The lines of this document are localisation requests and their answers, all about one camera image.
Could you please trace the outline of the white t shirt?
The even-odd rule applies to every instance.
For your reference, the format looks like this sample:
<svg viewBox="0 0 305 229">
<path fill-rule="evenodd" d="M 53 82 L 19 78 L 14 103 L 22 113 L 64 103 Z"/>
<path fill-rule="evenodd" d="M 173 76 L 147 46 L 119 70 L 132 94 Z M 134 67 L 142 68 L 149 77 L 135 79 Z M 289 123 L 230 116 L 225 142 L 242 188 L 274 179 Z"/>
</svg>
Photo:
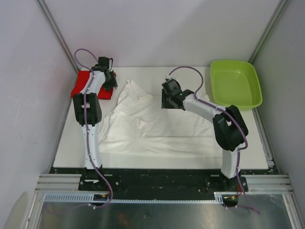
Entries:
<svg viewBox="0 0 305 229">
<path fill-rule="evenodd" d="M 103 119 L 101 154 L 222 157 L 213 125 L 183 110 L 162 109 L 161 97 L 128 80 L 116 107 Z"/>
</svg>

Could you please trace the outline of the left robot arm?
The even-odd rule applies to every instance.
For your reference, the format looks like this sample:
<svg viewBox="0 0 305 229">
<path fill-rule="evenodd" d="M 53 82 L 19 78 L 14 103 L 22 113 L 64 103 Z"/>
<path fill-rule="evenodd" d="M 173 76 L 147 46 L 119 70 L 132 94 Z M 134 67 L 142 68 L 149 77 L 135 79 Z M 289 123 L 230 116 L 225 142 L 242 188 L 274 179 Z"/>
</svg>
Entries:
<svg viewBox="0 0 305 229">
<path fill-rule="evenodd" d="M 102 167 L 98 144 L 98 129 L 102 121 L 99 100 L 110 100 L 118 86 L 112 65 L 113 58 L 99 57 L 88 71 L 79 71 L 77 83 L 71 92 L 75 119 L 84 137 L 84 168 L 87 170 L 97 171 Z"/>
</svg>

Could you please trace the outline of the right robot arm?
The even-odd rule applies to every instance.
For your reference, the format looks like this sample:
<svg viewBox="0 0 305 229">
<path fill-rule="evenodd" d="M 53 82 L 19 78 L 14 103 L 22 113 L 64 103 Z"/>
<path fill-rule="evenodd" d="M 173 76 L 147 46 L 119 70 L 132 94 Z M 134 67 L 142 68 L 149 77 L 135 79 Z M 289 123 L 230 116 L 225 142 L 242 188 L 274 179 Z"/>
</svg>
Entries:
<svg viewBox="0 0 305 229">
<path fill-rule="evenodd" d="M 240 171 L 240 151 L 248 148 L 248 128 L 240 110 L 231 105 L 223 107 L 197 97 L 196 92 L 182 90 L 175 79 L 162 84 L 162 108 L 192 112 L 213 124 L 216 142 L 222 148 L 220 187 L 232 191 L 237 186 Z"/>
</svg>

